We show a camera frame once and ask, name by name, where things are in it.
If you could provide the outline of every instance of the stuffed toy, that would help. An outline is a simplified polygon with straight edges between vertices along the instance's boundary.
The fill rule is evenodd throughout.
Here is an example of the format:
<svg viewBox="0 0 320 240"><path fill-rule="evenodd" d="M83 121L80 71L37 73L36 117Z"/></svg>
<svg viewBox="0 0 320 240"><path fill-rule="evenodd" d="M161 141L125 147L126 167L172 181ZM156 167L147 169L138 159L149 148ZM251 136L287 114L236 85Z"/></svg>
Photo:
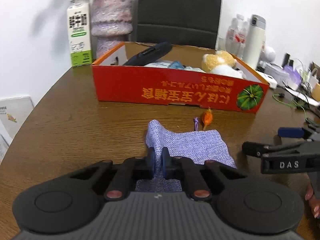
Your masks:
<svg viewBox="0 0 320 240"><path fill-rule="evenodd" d="M237 60L224 50L216 51L216 54L204 54L202 58L202 70L207 73L235 78L245 78L241 70L234 70Z"/></svg>

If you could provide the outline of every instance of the cardboard box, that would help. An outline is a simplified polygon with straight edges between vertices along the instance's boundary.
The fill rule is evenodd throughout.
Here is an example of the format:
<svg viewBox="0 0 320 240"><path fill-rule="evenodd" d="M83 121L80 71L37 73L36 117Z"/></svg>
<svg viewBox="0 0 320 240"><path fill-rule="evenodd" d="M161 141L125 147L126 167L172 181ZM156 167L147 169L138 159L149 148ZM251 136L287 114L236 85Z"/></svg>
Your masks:
<svg viewBox="0 0 320 240"><path fill-rule="evenodd" d="M89 0L71 1L67 14L71 64L91 64Z"/></svg>
<svg viewBox="0 0 320 240"><path fill-rule="evenodd" d="M311 71L314 70L315 68L317 69L317 79L320 79L320 67L316 63L312 62Z"/></svg>
<svg viewBox="0 0 320 240"><path fill-rule="evenodd" d="M267 81L236 57L237 67L248 80L186 70L121 66L147 47L146 44L122 42L92 64L98 100L198 105L255 113L268 91ZM214 53L214 50L174 45L162 59L201 68L202 56L207 53Z"/></svg>

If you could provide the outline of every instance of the green pumpkin graphic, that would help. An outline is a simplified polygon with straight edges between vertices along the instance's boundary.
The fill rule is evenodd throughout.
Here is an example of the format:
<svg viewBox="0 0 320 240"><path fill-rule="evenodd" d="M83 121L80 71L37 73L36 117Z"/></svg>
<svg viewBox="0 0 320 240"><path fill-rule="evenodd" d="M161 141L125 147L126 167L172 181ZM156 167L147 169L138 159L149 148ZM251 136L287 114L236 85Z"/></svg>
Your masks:
<svg viewBox="0 0 320 240"><path fill-rule="evenodd" d="M258 105L263 95L262 87L250 85L237 95L237 106L241 110L249 110Z"/></svg>

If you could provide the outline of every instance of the small orange toy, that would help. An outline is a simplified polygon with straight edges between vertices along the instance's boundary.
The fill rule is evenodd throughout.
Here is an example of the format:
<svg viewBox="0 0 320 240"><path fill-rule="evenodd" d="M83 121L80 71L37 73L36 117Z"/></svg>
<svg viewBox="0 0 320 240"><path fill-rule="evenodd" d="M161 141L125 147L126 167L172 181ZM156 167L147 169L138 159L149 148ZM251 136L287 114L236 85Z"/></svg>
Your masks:
<svg viewBox="0 0 320 240"><path fill-rule="evenodd" d="M211 109L208 108L202 115L202 122L203 122L203 131L209 126L212 122L213 116L211 113Z"/></svg>

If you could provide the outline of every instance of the lavender fabric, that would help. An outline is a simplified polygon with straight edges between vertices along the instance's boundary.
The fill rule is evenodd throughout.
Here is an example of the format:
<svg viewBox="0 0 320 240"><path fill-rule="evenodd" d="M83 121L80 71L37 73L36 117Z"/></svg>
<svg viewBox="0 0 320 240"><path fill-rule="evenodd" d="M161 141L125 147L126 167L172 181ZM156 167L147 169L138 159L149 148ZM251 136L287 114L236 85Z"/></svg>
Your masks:
<svg viewBox="0 0 320 240"><path fill-rule="evenodd" d="M191 158L197 164L205 160L215 160L231 167L236 167L228 153L227 145L216 130L174 133L165 129L157 120L148 124L146 136L148 147L154 147L156 153L156 172L152 180L139 180L136 191L170 192L181 191L178 180L165 180L161 171L161 151L169 149L170 156Z"/></svg>
<svg viewBox="0 0 320 240"><path fill-rule="evenodd" d="M193 121L195 122L195 131L197 131L198 130L198 124L199 124L199 117L195 117L193 119Z"/></svg>

